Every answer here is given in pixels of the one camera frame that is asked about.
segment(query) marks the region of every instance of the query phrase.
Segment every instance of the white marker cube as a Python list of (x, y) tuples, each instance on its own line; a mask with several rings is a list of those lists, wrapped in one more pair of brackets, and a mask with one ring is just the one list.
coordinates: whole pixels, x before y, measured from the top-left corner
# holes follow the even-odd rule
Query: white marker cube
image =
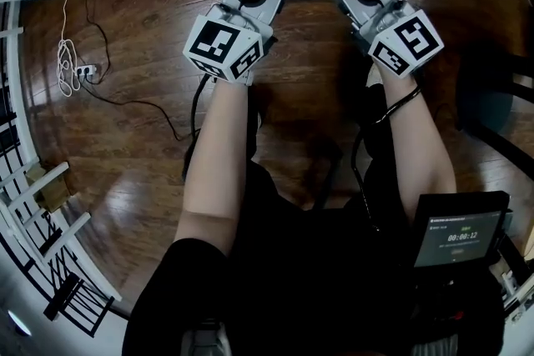
[(185, 43), (184, 56), (204, 73), (232, 83), (250, 84), (250, 67), (264, 56), (264, 47), (259, 33), (198, 15)]
[(404, 78), (443, 49), (436, 29), (422, 10), (378, 33), (369, 54)]

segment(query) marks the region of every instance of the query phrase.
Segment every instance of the black sleeve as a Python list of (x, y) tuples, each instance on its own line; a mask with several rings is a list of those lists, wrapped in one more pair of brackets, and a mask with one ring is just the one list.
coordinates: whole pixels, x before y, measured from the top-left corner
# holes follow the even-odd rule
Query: black sleeve
[(197, 239), (174, 242), (133, 308), (123, 356), (179, 354), (182, 336), (221, 318), (227, 258)]

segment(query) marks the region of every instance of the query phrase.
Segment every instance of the display screen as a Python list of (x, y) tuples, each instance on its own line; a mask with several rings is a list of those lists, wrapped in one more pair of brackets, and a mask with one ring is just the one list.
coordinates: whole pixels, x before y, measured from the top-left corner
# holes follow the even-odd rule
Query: display screen
[(415, 267), (462, 263), (484, 258), (501, 213), (430, 217)]

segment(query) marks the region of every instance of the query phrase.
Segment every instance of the power plug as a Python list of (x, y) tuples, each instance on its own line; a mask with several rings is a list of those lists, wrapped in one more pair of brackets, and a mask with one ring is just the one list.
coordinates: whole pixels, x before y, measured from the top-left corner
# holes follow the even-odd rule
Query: power plug
[(84, 76), (93, 76), (97, 72), (97, 66), (94, 64), (87, 64), (76, 68), (76, 75), (83, 79)]

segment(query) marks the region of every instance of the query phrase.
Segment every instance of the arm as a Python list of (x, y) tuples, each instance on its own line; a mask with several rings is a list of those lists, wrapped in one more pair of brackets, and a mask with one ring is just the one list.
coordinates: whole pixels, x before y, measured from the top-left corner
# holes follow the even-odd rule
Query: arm
[[(412, 76), (399, 79), (381, 68), (387, 107), (416, 88)], [(451, 159), (420, 94), (390, 117), (400, 200), (413, 221), (419, 196), (424, 193), (455, 193)]]
[(175, 240), (197, 238), (228, 254), (244, 196), (248, 88), (219, 80), (194, 149)]

